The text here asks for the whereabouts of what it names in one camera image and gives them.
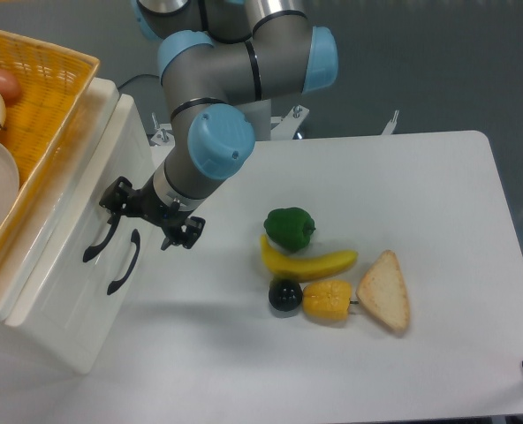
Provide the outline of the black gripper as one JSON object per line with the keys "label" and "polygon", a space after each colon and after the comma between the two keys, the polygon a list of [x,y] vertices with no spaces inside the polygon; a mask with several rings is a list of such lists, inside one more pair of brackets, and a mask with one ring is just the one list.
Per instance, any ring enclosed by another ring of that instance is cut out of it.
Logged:
{"label": "black gripper", "polygon": [[190,216],[192,212],[184,211],[176,202],[164,204],[152,187],[142,187],[134,191],[132,183],[123,176],[118,177],[106,188],[99,205],[109,212],[107,223],[110,225],[118,223],[121,216],[131,213],[131,217],[141,218],[162,228],[162,251],[171,246],[191,249],[201,237],[206,225],[204,218]]}

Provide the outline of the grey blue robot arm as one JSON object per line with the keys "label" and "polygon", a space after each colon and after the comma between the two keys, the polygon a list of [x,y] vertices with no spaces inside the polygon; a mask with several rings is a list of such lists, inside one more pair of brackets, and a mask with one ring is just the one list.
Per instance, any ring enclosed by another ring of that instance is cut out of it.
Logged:
{"label": "grey blue robot arm", "polygon": [[141,188],[117,178],[101,206],[109,226],[134,217],[165,246],[190,248],[205,222],[194,211],[254,150],[249,103],[331,86],[332,32],[312,26],[299,1],[135,1],[140,30],[159,42],[158,79],[175,145]]}

